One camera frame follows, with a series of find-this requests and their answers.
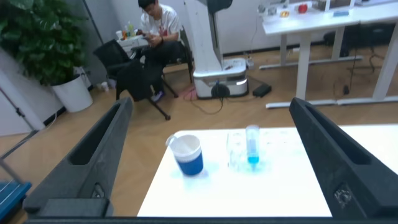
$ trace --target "white shirt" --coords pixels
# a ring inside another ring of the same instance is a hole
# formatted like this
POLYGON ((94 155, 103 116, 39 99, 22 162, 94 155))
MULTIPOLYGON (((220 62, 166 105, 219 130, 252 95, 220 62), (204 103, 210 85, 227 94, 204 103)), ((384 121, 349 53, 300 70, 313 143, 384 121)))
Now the white shirt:
POLYGON ((162 8, 162 18, 156 21, 146 12, 141 16, 141 27, 144 32, 168 36, 169 34, 180 33, 181 25, 177 13, 170 6, 159 4, 162 8))

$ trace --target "potted plant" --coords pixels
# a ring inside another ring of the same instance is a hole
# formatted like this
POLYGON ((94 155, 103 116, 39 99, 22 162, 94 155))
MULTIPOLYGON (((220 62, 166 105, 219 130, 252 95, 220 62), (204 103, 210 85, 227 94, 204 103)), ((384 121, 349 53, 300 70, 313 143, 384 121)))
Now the potted plant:
POLYGON ((84 61, 81 20, 62 0, 0 0, 0 46, 23 64, 25 76, 50 85, 69 112, 93 103, 74 72, 84 61))

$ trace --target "black office chair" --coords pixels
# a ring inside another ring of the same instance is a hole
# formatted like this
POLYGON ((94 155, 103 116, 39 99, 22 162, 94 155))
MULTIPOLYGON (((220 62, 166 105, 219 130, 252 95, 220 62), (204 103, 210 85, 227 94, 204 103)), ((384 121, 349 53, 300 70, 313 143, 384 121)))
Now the black office chair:
MULTIPOLYGON (((165 113, 152 99, 153 92, 150 88, 152 83, 162 76, 161 66, 147 67, 140 63, 139 59, 130 60, 127 53, 115 41, 111 40, 94 51, 108 73, 108 77, 117 81, 116 100, 119 99, 122 91, 127 90, 134 101, 147 99, 165 117, 171 117, 165 113)), ((178 98, 176 92, 162 79, 163 84, 178 98)))
POLYGON ((193 82, 192 81, 192 76, 193 76, 193 57, 192 57, 191 47, 189 46, 189 41, 188 41, 187 33, 185 32, 184 26, 182 27, 182 30, 180 31, 180 38, 181 38, 182 42, 184 43, 185 57, 181 58, 182 61, 180 63, 171 62, 167 66, 169 67, 169 66, 182 64, 182 63, 187 63, 188 64, 188 71, 189 71, 189 79, 190 79, 190 81, 192 83, 193 82))

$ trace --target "blue liquid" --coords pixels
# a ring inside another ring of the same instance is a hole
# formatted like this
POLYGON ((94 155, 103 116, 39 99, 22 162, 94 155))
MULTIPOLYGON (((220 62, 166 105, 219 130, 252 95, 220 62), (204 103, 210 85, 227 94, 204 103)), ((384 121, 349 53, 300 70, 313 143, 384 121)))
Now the blue liquid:
POLYGON ((247 150, 248 150, 248 162, 250 164, 259 163, 259 151, 258 151, 258 142, 255 139, 248 139, 247 141, 247 150))
POLYGON ((259 156, 251 156, 251 157, 248 157, 248 162, 250 163, 250 164, 257 164, 257 163, 259 163, 259 156))

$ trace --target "man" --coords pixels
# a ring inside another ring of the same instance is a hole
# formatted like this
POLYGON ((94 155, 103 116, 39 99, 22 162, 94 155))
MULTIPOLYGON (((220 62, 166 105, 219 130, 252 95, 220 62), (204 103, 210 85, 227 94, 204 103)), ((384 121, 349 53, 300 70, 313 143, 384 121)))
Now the man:
MULTIPOLYGON (((170 62, 180 62, 184 56, 183 45, 180 39, 180 19, 170 6, 159 4, 159 0, 138 0, 138 5, 145 13, 141 16, 142 30, 137 35, 144 35, 150 49, 145 50, 146 66, 161 69, 170 62)), ((152 85, 155 95, 154 101, 159 101, 164 95, 161 77, 152 85)))

